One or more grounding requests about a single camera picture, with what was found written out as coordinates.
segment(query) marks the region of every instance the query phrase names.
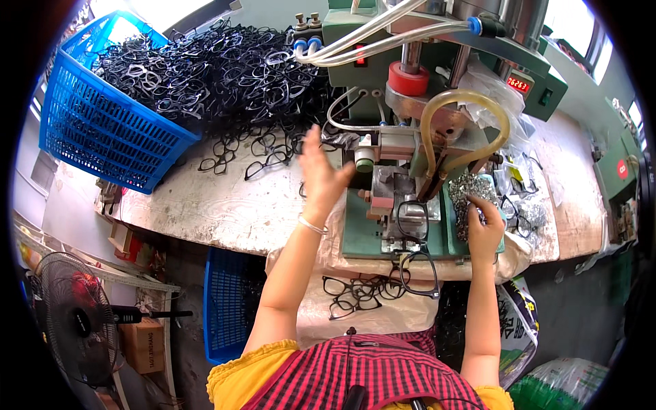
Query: blue plastic basket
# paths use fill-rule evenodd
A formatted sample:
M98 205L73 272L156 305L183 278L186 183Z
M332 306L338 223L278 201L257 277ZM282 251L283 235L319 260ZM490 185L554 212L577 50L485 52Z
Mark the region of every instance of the blue plastic basket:
M57 48L41 110L39 147L61 161L150 194L200 136L183 129L93 74L94 52L115 44L112 31L132 24L154 45L164 36L127 11L97 18Z
M249 336L242 303L250 255L210 248L205 265L203 333L205 357L220 365L241 356Z

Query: red plaid apron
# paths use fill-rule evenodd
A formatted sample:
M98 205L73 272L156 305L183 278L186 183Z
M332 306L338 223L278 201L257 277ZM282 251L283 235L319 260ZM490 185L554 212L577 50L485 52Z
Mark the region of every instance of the red plaid apron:
M357 384L366 388L371 410L419 397L438 400L444 410L485 409L474 389L435 357L431 336L432 329L350 335L295 352L242 409L338 410L346 389Z

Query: electric fan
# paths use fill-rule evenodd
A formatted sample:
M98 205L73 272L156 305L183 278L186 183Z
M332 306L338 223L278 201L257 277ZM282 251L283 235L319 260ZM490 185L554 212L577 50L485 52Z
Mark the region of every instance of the electric fan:
M136 306L112 306L87 266L76 256L53 252L35 270L45 305L46 340L69 377L91 386L110 386L119 348L116 323L139 323L144 316L173 318L185 312L142 313Z

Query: clear plastic tube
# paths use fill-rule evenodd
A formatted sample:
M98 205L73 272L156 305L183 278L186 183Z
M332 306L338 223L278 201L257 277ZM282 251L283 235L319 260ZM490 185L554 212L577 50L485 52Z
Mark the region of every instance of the clear plastic tube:
M310 48L308 49L308 56L313 55L317 51L317 48L319 48L319 43L313 41L312 44L310 44Z
M385 120L385 110L382 108L380 97L376 97L376 103L378 104L378 111L380 112L380 122L386 123L387 121Z
M392 37L387 37L386 39L377 41L366 45L360 49L351 50L344 54L338 56L325 57L319 60L312 62L315 66L318 67L335 67L341 66L343 64L348 64L350 62L359 60L360 58L367 58L387 50L402 46L403 44L410 43L412 41L417 41L425 39L427 37L433 37L435 35L455 33L458 31L469 31L468 22L448 22L448 23L437 23L431 24L430 26L424 26L421 28L416 28L414 30L406 31L402 34L393 35Z
M296 46L296 51L295 51L294 54L296 56L296 60L298 60L298 58L303 55L303 46L302 45L297 45Z
M364 26L352 31L341 39L335 41L329 46L317 51L311 56L298 56L297 61L302 64L313 64L321 58L330 57L344 49L350 48L358 41L369 37L376 31L379 31L385 26L405 16L408 12L415 10L417 7L425 3L426 0L403 0L395 7L377 16L372 21L366 23Z
M421 140L424 144L424 147L426 148L426 157L428 158L428 170L426 170L427 178L432 178L433 175L435 175L435 170L437 167L435 151L433 150L433 142L431 139L430 120L433 118L433 114L435 114L435 112L441 107L445 106L446 104L458 101L473 102L487 108L499 120L501 130L499 131L499 135L496 137L496 139L489 145L474 152L470 152L469 154L452 159L451 161L442 165L440 169L441 173L448 173L449 171L461 165L468 164L477 159L489 157L499 148L501 148L501 146L508 140L508 136L510 135L510 121L508 120L508 115L504 109L501 108L501 106L498 105L490 97L481 94L478 91L467 89L456 89L441 92L435 97L431 98L430 101L428 101L424 107L424 111L421 113Z
M418 129L414 129L411 127L402 127L400 125L385 125L385 126L380 126L380 125L345 125L345 124L340 124L337 121L333 119L333 110L335 107L337 107L337 104L340 103L341 100L344 100L347 96L355 92L359 87L351 87L346 91L344 94L342 94L338 99L336 99L329 107L328 107L328 112L326 113L326 116L328 117L328 122L332 124L334 127L343 129L346 131L378 131L381 128L385 129L396 129L396 128L402 128L404 130L413 130L419 132Z

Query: dirty white table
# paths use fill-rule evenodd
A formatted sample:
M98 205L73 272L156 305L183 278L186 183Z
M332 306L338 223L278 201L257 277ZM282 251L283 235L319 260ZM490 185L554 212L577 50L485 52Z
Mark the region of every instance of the dirty white table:
M537 128L533 147L544 167L536 185L549 192L548 180L555 178L563 190L559 207L545 196L547 225L531 263L595 253L602 244L604 208L590 143L578 123L562 112L547 122L533 122ZM169 171L153 194L128 190L112 217L163 235L244 253L267 255L284 246L304 205L296 160L289 166L266 168L245 181L248 165L261 159L252 156L249 142L241 143L236 159L220 176L197 170L203 158L211 157L211 148L211 141L190 148L186 163ZM330 153L329 159L340 165L340 152Z

